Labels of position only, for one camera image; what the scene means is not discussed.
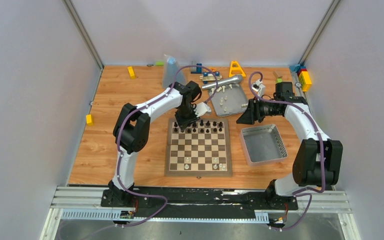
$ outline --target clear plastic bag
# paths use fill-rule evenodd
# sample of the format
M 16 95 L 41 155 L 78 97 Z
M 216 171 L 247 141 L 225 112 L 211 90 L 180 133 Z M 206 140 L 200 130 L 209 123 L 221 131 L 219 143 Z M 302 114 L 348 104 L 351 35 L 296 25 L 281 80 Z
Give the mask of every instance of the clear plastic bag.
M 180 66 L 176 60 L 176 58 L 164 54 L 164 72 L 162 77 L 162 88 L 166 89 L 169 87 L 170 84 L 174 82 L 176 72 L 180 69 Z M 176 82 L 186 85 L 186 77 L 183 73 L 183 71 L 180 71 L 177 74 Z

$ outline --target white wall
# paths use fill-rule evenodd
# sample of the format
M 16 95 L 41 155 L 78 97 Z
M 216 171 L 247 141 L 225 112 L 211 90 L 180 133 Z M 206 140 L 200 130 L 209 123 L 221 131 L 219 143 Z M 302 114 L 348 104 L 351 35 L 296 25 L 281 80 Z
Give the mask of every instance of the white wall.
M 0 239 L 39 238 L 98 78 L 62 1 L 0 1 Z
M 332 0 L 73 0 L 106 65 L 296 64 Z
M 384 1 L 344 0 L 306 66 L 316 120 L 344 147 L 338 186 L 362 239 L 384 239 Z

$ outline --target chessboard border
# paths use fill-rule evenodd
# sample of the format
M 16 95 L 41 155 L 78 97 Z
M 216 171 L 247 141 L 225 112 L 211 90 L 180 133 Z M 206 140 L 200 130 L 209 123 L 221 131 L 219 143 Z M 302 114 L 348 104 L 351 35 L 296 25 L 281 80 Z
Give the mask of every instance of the chessboard border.
M 167 177 L 232 177 L 233 175 L 233 166 L 232 166 L 232 155 L 231 155 L 231 138 L 229 135 L 229 121 L 226 118 L 201 118 L 197 120 L 198 123 L 200 120 L 210 121 L 210 122 L 223 122 L 224 124 L 224 139 L 226 140 L 226 164 L 229 166 L 227 171 L 170 171 L 170 145 L 172 143 L 172 135 L 169 133 L 169 130 L 172 129 L 173 122 L 176 121 L 175 118 L 170 118 L 168 120 L 168 129 L 167 129 L 167 141 L 165 144 L 165 167 L 164 174 Z

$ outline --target gray tray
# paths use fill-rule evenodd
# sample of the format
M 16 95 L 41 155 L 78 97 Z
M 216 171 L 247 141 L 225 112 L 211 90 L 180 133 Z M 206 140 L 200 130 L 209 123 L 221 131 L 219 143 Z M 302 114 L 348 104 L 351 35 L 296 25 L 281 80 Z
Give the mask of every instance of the gray tray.
M 240 142 L 249 166 L 272 164 L 288 157 L 284 142 L 274 124 L 243 128 Z
M 211 99 L 211 103 L 217 116 L 226 117 L 240 114 L 245 112 L 247 109 L 246 106 L 242 107 L 242 104 L 248 103 L 247 96 L 245 95 L 241 85 L 238 83 L 232 84 L 232 89 L 226 85 L 224 92 L 222 90 L 217 92 L 217 89 L 215 91 L 216 92 L 214 97 Z M 220 105 L 220 99 L 224 98 L 225 96 L 227 96 L 227 100 L 223 100 L 223 105 Z

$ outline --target wooden table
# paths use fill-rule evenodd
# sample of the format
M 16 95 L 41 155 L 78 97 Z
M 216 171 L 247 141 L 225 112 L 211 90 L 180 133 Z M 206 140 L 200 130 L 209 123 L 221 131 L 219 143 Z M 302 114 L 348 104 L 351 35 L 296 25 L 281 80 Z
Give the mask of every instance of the wooden table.
M 70 184 L 106 185 L 112 179 L 117 161 L 117 148 L 113 136 L 114 125 L 120 110 L 126 103 L 143 103 L 163 91 L 163 67 L 134 66 L 136 79 L 130 79 L 126 66 L 106 66 L 90 111 L 94 119 L 93 126 L 86 126 L 80 147 L 70 175 Z M 228 77 L 228 67 L 217 67 L 217 71 Z M 252 97 L 247 84 L 248 76 L 254 71 L 264 75 L 265 92 L 272 95 L 275 91 L 273 71 L 283 74 L 284 81 L 292 81 L 288 68 L 244 67 L 247 74 L 241 85 L 248 98 Z M 188 81 L 202 85 L 199 74 L 184 71 Z M 203 91 L 198 102 L 208 98 L 208 91 Z M 231 177 L 196 177 L 165 176 L 164 164 L 168 136 L 168 120 L 173 118 L 175 109 L 163 114 L 150 126 L 149 140 L 137 157 L 134 171 L 136 186 L 165 187 L 201 187 L 201 188 L 237 188 L 265 189 L 272 179 L 282 178 L 292 171 L 292 164 L 300 146 L 300 141 L 291 124 L 282 116 L 266 117 L 258 125 L 276 124 L 286 146 L 288 158 L 283 162 L 250 167 L 247 164 L 240 142 L 240 131 L 251 125 L 236 124 L 239 114 L 228 116 L 230 131 L 230 149 L 233 176 Z M 214 111 L 209 117 L 216 117 Z

